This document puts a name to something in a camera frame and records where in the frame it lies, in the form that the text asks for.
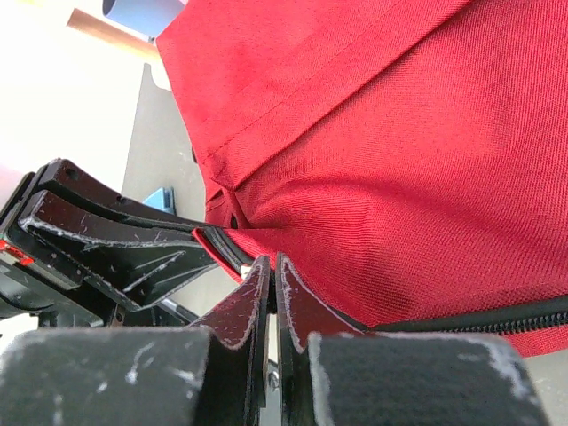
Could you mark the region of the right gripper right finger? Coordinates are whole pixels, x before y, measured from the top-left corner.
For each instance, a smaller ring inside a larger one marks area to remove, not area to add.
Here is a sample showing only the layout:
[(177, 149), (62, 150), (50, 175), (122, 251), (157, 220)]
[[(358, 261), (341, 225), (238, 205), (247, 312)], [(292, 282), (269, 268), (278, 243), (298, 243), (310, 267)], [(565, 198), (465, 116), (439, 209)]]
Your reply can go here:
[(363, 333), (323, 304), (291, 260), (274, 273), (285, 425), (542, 425), (525, 364), (476, 334)]

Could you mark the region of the red backpack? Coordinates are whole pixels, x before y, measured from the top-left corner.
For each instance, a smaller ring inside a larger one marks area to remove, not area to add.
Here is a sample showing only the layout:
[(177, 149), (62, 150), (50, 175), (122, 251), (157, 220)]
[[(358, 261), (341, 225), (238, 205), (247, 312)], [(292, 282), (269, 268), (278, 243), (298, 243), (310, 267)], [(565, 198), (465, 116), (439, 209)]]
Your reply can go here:
[(192, 1), (205, 219), (367, 327), (567, 293), (564, 1)]

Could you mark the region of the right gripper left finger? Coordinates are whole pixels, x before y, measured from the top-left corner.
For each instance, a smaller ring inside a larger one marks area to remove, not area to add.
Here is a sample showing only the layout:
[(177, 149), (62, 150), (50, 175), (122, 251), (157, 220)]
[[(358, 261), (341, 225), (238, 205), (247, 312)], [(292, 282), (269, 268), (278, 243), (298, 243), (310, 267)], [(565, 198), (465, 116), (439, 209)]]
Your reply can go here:
[(188, 327), (62, 328), (1, 356), (4, 425), (255, 425), (266, 403), (270, 261)]

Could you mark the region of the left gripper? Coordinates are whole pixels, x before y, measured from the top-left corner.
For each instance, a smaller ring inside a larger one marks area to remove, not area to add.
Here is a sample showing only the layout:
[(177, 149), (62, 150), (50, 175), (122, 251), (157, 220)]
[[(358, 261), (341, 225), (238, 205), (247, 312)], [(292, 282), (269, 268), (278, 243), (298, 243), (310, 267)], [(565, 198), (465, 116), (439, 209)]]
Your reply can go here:
[(215, 263), (215, 229), (127, 198), (65, 159), (27, 174), (1, 212), (1, 315), (41, 327), (177, 327), (172, 301)]

